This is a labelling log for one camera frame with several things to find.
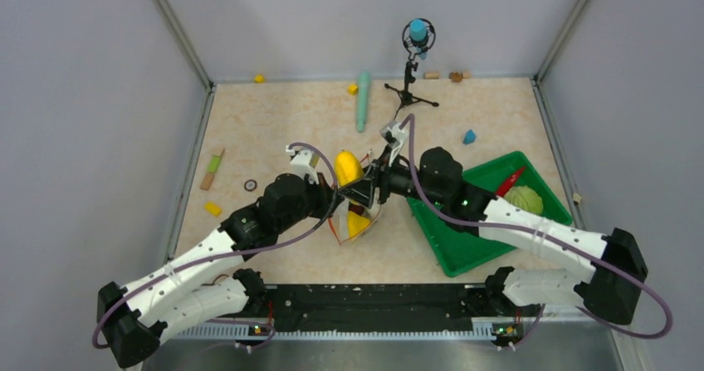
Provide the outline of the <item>clear zip bag orange zipper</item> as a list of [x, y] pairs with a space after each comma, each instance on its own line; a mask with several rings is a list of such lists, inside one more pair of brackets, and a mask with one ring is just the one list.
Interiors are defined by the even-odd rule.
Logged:
[[[362, 159], [353, 153], [343, 150], [339, 152], [334, 161], [334, 171], [338, 182], [345, 186], [364, 176], [362, 162], [369, 159], [368, 152]], [[336, 208], [334, 215], [328, 220], [329, 228], [337, 243], [342, 246], [352, 242], [355, 238], [364, 235], [375, 223], [380, 214], [381, 206], [375, 204], [366, 208], [354, 201], [343, 198], [343, 202]]]

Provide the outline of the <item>red chili pepper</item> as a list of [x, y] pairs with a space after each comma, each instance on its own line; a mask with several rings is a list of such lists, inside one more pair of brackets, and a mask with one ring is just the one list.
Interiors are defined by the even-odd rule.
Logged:
[[522, 166], [514, 171], [503, 183], [499, 185], [496, 190], [496, 195], [499, 197], [504, 197], [515, 185], [517, 180], [525, 172], [526, 167]]

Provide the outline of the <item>green cabbage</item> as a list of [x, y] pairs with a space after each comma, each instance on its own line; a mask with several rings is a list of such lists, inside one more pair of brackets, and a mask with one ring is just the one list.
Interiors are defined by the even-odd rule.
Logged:
[[504, 199], [521, 210], [541, 215], [545, 209], [541, 195], [527, 186], [515, 186], [504, 195]]

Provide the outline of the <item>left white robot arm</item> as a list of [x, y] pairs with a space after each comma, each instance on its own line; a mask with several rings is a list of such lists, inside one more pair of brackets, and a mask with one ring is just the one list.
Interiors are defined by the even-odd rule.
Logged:
[[251, 204], [235, 210], [201, 242], [156, 271], [98, 292], [97, 349], [119, 367], [144, 362], [176, 334], [222, 315], [257, 315], [266, 305], [259, 273], [241, 265], [283, 245], [279, 236], [307, 218], [328, 219], [341, 202], [338, 181], [284, 173]]

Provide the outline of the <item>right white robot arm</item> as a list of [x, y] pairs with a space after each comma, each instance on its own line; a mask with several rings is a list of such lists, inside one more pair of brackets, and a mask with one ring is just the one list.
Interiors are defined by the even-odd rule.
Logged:
[[572, 305], [605, 322], [628, 325], [644, 290], [648, 268], [632, 233], [588, 232], [523, 210], [469, 183], [448, 151], [425, 151], [415, 165], [385, 154], [343, 184], [342, 194], [364, 207], [392, 194], [426, 203], [457, 232], [501, 242], [557, 265], [554, 270], [503, 267], [489, 276], [489, 308], [508, 315], [518, 305]]

